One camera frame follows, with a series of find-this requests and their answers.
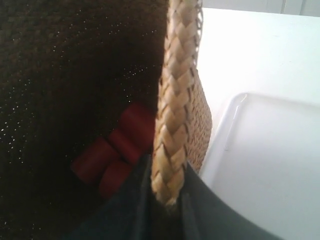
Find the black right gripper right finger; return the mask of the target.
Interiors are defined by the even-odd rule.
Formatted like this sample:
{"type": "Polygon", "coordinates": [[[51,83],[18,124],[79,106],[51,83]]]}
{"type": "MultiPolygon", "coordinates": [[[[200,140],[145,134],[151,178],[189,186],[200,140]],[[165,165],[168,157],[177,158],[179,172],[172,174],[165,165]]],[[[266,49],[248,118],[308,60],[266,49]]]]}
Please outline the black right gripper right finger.
{"type": "Polygon", "coordinates": [[[278,240],[279,237],[247,220],[201,180],[190,164],[181,189],[184,240],[278,240]]]}

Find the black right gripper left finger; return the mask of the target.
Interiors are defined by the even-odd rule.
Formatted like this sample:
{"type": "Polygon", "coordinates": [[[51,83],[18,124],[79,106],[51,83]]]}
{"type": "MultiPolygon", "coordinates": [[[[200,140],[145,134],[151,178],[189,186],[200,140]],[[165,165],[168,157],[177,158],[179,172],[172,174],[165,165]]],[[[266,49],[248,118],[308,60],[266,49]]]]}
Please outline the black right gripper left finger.
{"type": "Polygon", "coordinates": [[[151,156],[144,155],[119,190],[68,240],[150,240],[151,156]]]}

